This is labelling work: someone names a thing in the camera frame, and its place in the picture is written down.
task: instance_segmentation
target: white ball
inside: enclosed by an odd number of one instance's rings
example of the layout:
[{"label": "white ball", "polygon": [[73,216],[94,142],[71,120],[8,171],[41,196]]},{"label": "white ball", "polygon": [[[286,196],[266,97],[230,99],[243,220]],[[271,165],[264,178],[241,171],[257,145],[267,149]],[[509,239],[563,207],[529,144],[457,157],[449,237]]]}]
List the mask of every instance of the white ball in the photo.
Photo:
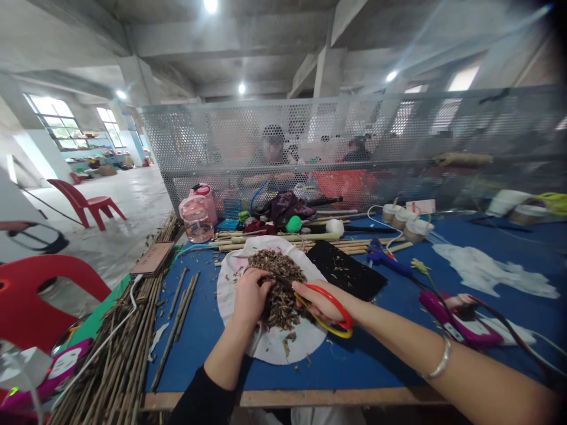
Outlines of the white ball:
[{"label": "white ball", "polygon": [[327,233],[339,233],[339,235],[342,236],[344,234],[344,224],[342,221],[332,218],[327,221],[325,230]]}]

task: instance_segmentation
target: red plastic chair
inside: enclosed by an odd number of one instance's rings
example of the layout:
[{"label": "red plastic chair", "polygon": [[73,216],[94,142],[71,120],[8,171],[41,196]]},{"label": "red plastic chair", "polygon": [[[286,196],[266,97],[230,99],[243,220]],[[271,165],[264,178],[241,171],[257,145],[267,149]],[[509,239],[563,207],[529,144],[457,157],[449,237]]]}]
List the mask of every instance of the red plastic chair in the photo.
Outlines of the red plastic chair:
[{"label": "red plastic chair", "polygon": [[84,213],[85,208],[89,209],[100,230],[106,230],[106,227],[102,221],[99,210],[102,210],[107,217],[112,218],[113,215],[110,211],[110,207],[112,207],[123,220],[126,220],[126,217],[122,214],[122,211],[118,209],[111,197],[96,197],[88,200],[78,189],[63,180],[48,179],[47,181],[66,196],[85,228],[90,227],[87,215]]},{"label": "red plastic chair", "polygon": [[25,350],[50,353],[58,338],[77,318],[52,307],[37,294],[54,277],[66,277],[98,301],[110,288],[96,271],[76,257],[59,254],[29,257],[0,266],[0,339]]}]

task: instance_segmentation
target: red scissor handle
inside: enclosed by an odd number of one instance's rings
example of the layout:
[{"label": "red scissor handle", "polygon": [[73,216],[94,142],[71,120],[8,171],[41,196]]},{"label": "red scissor handle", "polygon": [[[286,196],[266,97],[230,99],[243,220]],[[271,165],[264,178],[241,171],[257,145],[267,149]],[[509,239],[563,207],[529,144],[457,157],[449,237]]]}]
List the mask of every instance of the red scissor handle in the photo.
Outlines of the red scissor handle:
[{"label": "red scissor handle", "polygon": [[305,285],[305,286],[327,297],[328,300],[332,302],[333,305],[338,309],[338,311],[343,315],[344,322],[340,322],[338,323],[338,325],[346,330],[352,329],[353,327],[352,316],[348,311],[345,310],[343,305],[333,295],[329,294],[326,290],[321,288],[321,286],[316,286],[316,285]]}]

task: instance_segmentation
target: black mat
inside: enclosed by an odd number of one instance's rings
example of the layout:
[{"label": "black mat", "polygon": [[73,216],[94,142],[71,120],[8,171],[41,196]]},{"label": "black mat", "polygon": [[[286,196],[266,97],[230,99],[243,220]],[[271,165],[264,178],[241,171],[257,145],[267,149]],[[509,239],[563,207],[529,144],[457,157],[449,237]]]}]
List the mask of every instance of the black mat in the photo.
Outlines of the black mat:
[{"label": "black mat", "polygon": [[364,301],[373,299],[387,283],[380,273],[326,241],[315,243],[307,257],[330,283]]}]

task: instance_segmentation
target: wooden table edge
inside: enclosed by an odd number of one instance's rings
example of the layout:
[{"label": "wooden table edge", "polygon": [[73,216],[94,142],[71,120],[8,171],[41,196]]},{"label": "wooden table edge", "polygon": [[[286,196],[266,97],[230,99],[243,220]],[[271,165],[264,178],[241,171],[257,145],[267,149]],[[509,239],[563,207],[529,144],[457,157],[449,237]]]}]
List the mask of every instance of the wooden table edge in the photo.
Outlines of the wooden table edge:
[{"label": "wooden table edge", "polygon": [[[146,393],[144,411],[172,410],[183,393]],[[431,387],[364,388],[359,390],[244,391],[240,407],[393,406],[447,404]]]}]

